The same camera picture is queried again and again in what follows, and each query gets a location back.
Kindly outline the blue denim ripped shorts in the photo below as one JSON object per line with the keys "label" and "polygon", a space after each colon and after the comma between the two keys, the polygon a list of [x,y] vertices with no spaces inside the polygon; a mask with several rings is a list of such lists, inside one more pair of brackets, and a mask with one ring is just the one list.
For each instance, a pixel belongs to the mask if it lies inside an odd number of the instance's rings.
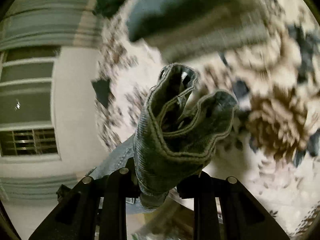
{"label": "blue denim ripped shorts", "polygon": [[126,199],[129,213],[160,207],[182,179],[210,163],[217,142],[229,135],[238,108],[235,96],[216,89],[189,103],[197,83],[197,72],[190,67],[164,67],[144,102],[135,133],[93,170],[92,177],[99,179],[134,159],[141,194]]}

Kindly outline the small dark green cloth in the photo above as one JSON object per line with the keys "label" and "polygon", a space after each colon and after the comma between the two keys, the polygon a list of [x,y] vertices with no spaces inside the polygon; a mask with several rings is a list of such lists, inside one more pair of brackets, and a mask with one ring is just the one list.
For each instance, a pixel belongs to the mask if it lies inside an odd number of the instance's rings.
{"label": "small dark green cloth", "polygon": [[109,94],[110,94],[110,79],[98,79],[91,81],[92,87],[95,91],[96,98],[104,108],[108,107]]}

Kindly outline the floral bed quilt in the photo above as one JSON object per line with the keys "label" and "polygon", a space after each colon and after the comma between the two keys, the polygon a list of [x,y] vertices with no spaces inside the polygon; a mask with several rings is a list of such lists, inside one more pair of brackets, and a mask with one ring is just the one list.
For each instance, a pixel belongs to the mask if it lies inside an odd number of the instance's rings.
{"label": "floral bed quilt", "polygon": [[135,133],[162,69],[174,63],[190,67],[198,83],[189,103],[216,89],[231,93],[238,102],[229,135],[217,142],[210,163],[199,174],[238,178],[289,239],[307,239],[319,224],[317,11],[305,0],[216,5],[210,11],[263,5],[269,38],[168,63],[144,38],[129,40],[126,23],[136,2],[125,0],[111,18],[103,17],[97,71],[100,79],[110,79],[110,94],[107,108],[97,98],[95,107],[107,157]]}

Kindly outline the folded grey pants stack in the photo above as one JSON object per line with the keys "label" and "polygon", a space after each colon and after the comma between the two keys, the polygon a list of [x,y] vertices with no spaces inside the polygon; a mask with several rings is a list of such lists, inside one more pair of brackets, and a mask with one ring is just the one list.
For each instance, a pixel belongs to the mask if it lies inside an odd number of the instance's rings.
{"label": "folded grey pants stack", "polygon": [[176,27],[159,30],[144,38],[160,51],[168,63],[184,61],[211,51],[222,51],[255,44],[269,38],[265,22],[268,12],[256,7],[218,7]]}

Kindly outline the green striped curtain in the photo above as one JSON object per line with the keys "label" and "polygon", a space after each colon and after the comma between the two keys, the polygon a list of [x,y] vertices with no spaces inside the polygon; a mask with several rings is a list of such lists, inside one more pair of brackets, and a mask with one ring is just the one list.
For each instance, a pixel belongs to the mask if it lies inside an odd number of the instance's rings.
{"label": "green striped curtain", "polygon": [[1,21],[1,50],[34,46],[97,48],[103,18],[95,0],[24,0],[15,2]]}

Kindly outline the window with white frame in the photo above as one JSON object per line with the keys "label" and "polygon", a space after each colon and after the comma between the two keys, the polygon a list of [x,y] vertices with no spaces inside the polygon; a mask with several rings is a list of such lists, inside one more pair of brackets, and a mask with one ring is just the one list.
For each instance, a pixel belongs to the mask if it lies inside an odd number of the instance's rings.
{"label": "window with white frame", "polygon": [[1,158],[57,155],[52,84],[59,46],[1,52]]}

